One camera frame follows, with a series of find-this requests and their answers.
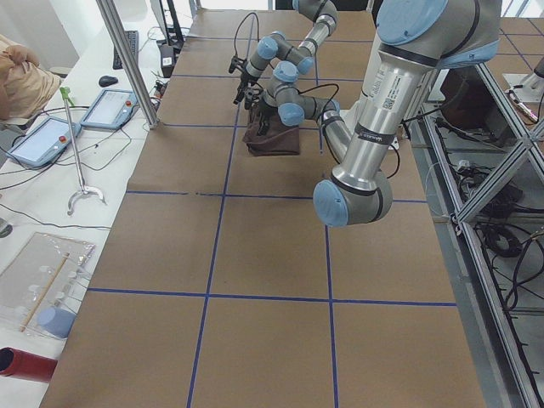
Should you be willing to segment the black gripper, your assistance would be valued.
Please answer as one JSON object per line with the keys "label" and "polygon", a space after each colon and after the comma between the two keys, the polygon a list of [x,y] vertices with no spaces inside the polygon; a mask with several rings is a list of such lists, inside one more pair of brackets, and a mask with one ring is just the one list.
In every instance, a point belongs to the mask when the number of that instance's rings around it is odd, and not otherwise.
{"label": "black gripper", "polygon": [[261,115],[258,123],[258,135],[265,135],[269,131],[270,127],[269,117],[274,115],[275,108],[261,99],[258,102],[258,111]]}
{"label": "black gripper", "polygon": [[236,90],[236,96],[233,100],[235,105],[247,102],[247,87],[251,87],[255,84],[255,77],[247,72],[242,72],[240,81],[241,83]]}

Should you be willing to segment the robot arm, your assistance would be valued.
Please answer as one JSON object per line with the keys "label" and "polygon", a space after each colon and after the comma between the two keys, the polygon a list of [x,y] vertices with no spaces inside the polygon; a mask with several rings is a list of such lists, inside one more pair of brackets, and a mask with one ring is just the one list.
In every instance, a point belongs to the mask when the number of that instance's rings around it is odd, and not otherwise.
{"label": "robot arm", "polygon": [[274,59],[292,63],[297,74],[307,74],[315,64],[319,46],[337,28],[338,12],[333,1],[295,0],[292,1],[292,7],[313,23],[311,30],[297,46],[287,41],[283,32],[273,31],[258,40],[256,49],[247,58],[240,58],[235,51],[229,65],[229,73],[235,70],[241,73],[233,101],[235,105],[247,97],[248,90],[258,84],[265,69]]}
{"label": "robot arm", "polygon": [[293,7],[313,21],[300,46],[284,55],[282,37],[271,35],[249,61],[257,69],[277,59],[261,97],[280,121],[295,127],[317,122],[337,165],[313,193],[323,224],[343,227],[383,218],[392,190],[381,164],[413,100],[430,71],[477,65],[497,52],[501,5],[497,1],[385,1],[377,14],[377,32],[360,99],[342,116],[332,99],[303,96],[296,87],[317,48],[337,26],[330,1],[296,1]]}

